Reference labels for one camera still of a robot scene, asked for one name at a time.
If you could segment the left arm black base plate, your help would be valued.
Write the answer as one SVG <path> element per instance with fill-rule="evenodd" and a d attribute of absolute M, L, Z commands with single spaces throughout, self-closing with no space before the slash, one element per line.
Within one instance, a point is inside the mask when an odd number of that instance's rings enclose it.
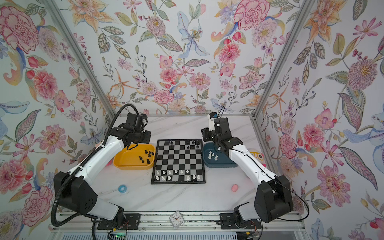
<path fill-rule="evenodd" d="M 139 228 L 141 214 L 124 213 L 117 215 L 113 220 L 101 219 L 97 230 L 137 230 Z"/>

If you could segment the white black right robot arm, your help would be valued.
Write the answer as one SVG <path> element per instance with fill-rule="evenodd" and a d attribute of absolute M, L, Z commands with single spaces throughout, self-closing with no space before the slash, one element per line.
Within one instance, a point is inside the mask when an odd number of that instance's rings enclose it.
<path fill-rule="evenodd" d="M 239 138 L 232 136 L 228 118 L 211 112 L 208 120 L 209 126 L 201 130 L 203 141 L 213 142 L 215 149 L 236 163 L 257 190 L 252 203 L 247 202 L 234 209 L 238 223 L 253 219 L 269 223 L 292 212 L 294 204 L 289 180 L 264 167 Z"/>

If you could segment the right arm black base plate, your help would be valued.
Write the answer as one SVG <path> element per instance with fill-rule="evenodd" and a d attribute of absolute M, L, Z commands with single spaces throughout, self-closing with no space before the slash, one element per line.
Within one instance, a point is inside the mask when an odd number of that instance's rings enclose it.
<path fill-rule="evenodd" d="M 218 225 L 222 230 L 261 230 L 262 223 L 259 219 L 243 220 L 237 213 L 221 213 L 219 214 Z"/>

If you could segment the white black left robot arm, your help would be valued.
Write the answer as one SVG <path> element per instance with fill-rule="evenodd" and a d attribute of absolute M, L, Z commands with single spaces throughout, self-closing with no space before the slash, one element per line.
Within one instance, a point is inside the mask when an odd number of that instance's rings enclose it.
<path fill-rule="evenodd" d="M 99 198 L 92 185 L 107 163 L 122 150 L 131 150 L 132 144 L 150 142 L 151 132 L 145 130 L 147 124 L 147 115 L 128 114 L 124 123 L 110 126 L 106 138 L 80 164 L 55 175 L 52 225 L 60 227 L 78 216 L 111 221 L 117 226 L 124 224 L 124 209 Z"/>

